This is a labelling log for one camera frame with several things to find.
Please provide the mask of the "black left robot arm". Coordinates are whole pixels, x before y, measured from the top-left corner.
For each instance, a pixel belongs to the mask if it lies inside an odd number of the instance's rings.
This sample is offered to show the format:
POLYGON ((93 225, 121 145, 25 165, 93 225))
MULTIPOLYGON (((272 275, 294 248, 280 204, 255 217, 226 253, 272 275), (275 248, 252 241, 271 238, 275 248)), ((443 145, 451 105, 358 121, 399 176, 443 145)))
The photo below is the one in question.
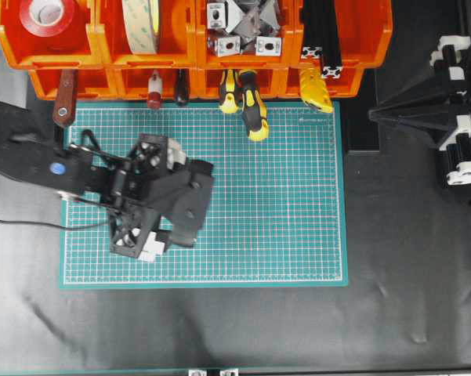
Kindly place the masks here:
POLYGON ((110 250, 152 262, 172 245, 192 248, 212 197, 213 165, 190 159, 174 139, 141 133, 120 157, 103 151, 93 132, 63 147, 42 138, 35 116, 0 102, 0 175, 57 191, 107 213, 110 250))

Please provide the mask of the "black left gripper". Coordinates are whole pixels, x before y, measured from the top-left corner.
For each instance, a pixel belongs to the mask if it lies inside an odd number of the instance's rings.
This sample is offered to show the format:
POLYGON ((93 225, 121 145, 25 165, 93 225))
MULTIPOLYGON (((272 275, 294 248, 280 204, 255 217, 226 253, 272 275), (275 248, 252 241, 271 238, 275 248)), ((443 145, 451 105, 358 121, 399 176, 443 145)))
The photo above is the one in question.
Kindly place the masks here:
POLYGON ((153 262, 170 242, 184 248, 196 244, 215 182, 213 164, 187 159, 180 143, 166 136, 141 133, 126 157, 103 152, 91 132, 84 139, 91 142, 84 148, 105 164, 90 168, 85 189, 99 194, 96 205, 106 209, 110 252, 153 262), (152 184, 169 175, 179 189, 158 198, 157 211, 149 208, 152 184), (171 232, 160 228, 162 216, 171 232))

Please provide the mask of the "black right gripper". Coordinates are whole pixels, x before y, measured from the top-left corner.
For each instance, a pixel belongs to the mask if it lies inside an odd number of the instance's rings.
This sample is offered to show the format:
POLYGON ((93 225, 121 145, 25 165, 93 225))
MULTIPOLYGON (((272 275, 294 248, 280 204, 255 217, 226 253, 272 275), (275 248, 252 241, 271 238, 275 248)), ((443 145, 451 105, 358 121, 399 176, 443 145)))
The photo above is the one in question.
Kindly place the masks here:
POLYGON ((440 38, 433 75, 369 110, 370 120, 434 149, 437 180, 471 211, 471 35, 440 38))

